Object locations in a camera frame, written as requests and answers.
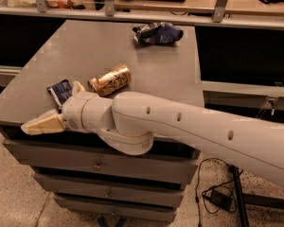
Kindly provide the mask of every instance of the gray drawer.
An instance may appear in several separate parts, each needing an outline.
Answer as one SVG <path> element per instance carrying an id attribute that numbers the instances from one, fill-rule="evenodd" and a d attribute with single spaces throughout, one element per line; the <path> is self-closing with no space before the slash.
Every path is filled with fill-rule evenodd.
<path id="1" fill-rule="evenodd" d="M 76 177 L 35 174 L 35 180 L 47 191 L 100 198 L 105 200 L 140 202 L 176 209 L 183 192 L 149 185 L 126 184 Z"/>
<path id="2" fill-rule="evenodd" d="M 172 209 L 153 207 L 150 205 L 87 200 L 66 196 L 55 196 L 54 200 L 60 207 L 70 210 L 101 213 L 124 218 L 143 218 L 173 222 L 176 215 L 175 211 Z"/>
<path id="3" fill-rule="evenodd" d="M 92 172 L 167 183 L 181 189 L 191 182 L 196 160 L 132 157 L 111 151 L 62 144 L 5 140 L 5 147 L 23 165 Z"/>

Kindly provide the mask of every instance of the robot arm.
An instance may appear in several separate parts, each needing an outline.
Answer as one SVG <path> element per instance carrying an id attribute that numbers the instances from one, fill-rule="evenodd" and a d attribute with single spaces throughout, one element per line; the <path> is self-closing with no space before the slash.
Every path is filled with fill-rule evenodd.
<path id="1" fill-rule="evenodd" d="M 126 154 L 147 152 L 158 133 L 284 187 L 284 124 L 133 92 L 114 99 L 79 92 L 64 103 L 61 118 L 70 130 L 97 133 Z"/>

